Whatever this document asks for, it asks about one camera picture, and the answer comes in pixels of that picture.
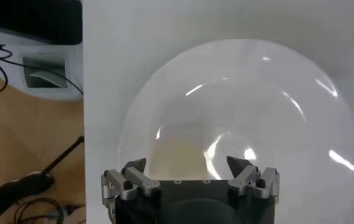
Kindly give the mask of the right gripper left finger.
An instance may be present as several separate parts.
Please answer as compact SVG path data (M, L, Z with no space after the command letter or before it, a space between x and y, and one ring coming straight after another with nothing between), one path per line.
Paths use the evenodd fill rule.
M112 212L115 201L136 200L139 195L145 198L160 196L160 182L144 174L146 158L129 161L120 171L105 170L101 175L102 204Z

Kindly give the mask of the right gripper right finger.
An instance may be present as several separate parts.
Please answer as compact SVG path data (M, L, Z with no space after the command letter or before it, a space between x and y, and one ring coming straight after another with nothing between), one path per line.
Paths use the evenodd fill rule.
M248 159L227 156L227 164L233 179L228 180L228 186L241 197L248 192L253 198L266 200L273 198L279 202L280 173L276 168L267 167L261 172Z

